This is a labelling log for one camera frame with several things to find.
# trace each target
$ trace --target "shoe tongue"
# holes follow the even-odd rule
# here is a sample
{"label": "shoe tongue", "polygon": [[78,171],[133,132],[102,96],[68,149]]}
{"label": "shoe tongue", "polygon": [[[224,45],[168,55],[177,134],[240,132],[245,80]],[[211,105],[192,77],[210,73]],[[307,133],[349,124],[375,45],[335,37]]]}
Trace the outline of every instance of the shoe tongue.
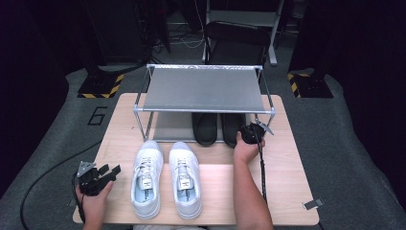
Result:
{"label": "shoe tongue", "polygon": [[138,177],[138,186],[141,190],[152,189],[152,178],[150,174],[140,175]]}
{"label": "shoe tongue", "polygon": [[178,183],[177,183],[177,189],[178,191],[182,190],[188,190],[193,188],[193,179],[189,175],[188,170],[186,166],[179,167],[178,168]]}

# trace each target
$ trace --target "table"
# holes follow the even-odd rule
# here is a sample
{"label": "table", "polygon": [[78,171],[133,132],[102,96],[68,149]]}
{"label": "table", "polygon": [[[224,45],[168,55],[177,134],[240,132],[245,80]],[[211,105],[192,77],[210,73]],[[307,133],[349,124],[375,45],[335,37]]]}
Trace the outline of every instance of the table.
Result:
{"label": "table", "polygon": [[[287,116],[279,96],[272,95],[277,115],[272,122],[275,135],[266,134],[263,158],[266,168],[266,189],[269,209],[275,225],[315,225],[319,221],[316,209],[306,210],[303,203],[313,200],[305,170],[298,153]],[[144,143],[133,113],[136,93],[122,94],[114,110],[110,124],[101,142],[95,162],[98,167],[109,164],[110,168],[120,165],[113,190],[107,199],[104,222],[119,224],[169,224],[169,225],[234,225],[233,209],[233,149],[224,143],[202,147],[189,143],[199,161],[202,188],[203,211],[198,218],[178,217],[173,201],[169,169],[169,150],[172,143],[160,143],[164,151],[165,165],[161,173],[161,211],[156,218],[140,219],[136,216],[130,199],[133,162]],[[140,104],[146,94],[141,95]],[[267,96],[262,96],[264,107],[269,108]],[[140,119],[147,123],[149,112],[140,113]],[[259,119],[269,115],[260,114]],[[151,136],[155,131],[152,122]],[[259,156],[250,163],[254,180],[261,190]],[[73,215],[75,222],[81,222],[78,210]]]}

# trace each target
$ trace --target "shoe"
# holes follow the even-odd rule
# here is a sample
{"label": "shoe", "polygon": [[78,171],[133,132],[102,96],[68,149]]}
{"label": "shoe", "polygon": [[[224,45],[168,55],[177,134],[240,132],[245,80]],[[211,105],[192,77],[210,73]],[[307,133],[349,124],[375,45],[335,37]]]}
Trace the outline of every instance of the shoe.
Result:
{"label": "shoe", "polygon": [[135,158],[131,185],[131,202],[140,219],[155,218],[160,209],[159,177],[164,154],[158,143],[146,141]]}
{"label": "shoe", "polygon": [[237,132],[245,126],[246,118],[244,113],[221,113],[221,126],[224,142],[231,148],[237,145]]}
{"label": "shoe", "polygon": [[183,142],[173,144],[169,153],[173,197],[183,219],[195,219],[202,212],[199,163]]}
{"label": "shoe", "polygon": [[217,140],[217,114],[192,113],[194,139],[202,146],[209,146]]}

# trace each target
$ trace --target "chair seat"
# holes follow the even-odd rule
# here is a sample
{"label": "chair seat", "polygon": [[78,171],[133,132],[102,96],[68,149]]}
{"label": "chair seat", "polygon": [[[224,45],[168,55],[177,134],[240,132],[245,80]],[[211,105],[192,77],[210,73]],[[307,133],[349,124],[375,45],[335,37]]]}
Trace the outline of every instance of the chair seat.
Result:
{"label": "chair seat", "polygon": [[218,40],[213,49],[215,55],[209,58],[209,64],[258,65],[262,63],[262,52],[261,46]]}

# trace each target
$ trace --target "black shoe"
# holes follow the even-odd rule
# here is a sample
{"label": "black shoe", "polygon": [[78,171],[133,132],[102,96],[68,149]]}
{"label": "black shoe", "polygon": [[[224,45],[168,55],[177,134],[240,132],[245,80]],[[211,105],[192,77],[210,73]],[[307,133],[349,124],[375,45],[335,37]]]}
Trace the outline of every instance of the black shoe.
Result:
{"label": "black shoe", "polygon": [[244,113],[221,113],[221,125],[223,128],[224,142],[231,148],[237,145],[237,132],[241,126],[245,126]]}
{"label": "black shoe", "polygon": [[212,145],[217,140],[217,114],[192,113],[193,135],[202,146]]}

